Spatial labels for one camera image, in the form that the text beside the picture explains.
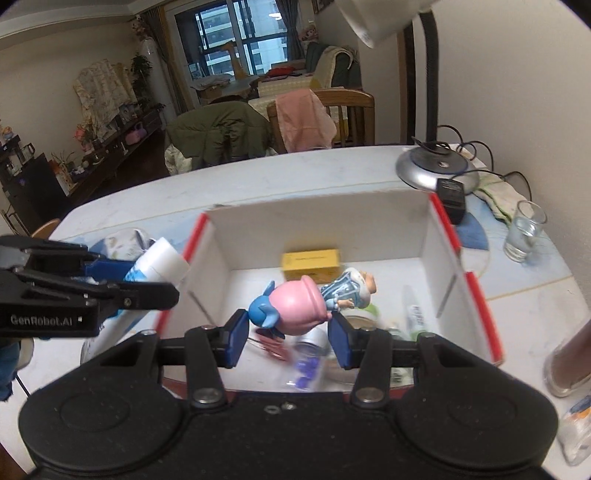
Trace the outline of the blue gloved hand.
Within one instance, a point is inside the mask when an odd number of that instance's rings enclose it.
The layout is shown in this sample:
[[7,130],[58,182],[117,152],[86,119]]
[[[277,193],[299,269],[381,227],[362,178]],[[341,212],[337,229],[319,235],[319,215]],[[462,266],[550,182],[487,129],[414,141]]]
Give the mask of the blue gloved hand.
[[0,349],[0,401],[12,395],[12,382],[20,356],[20,343],[12,343]]

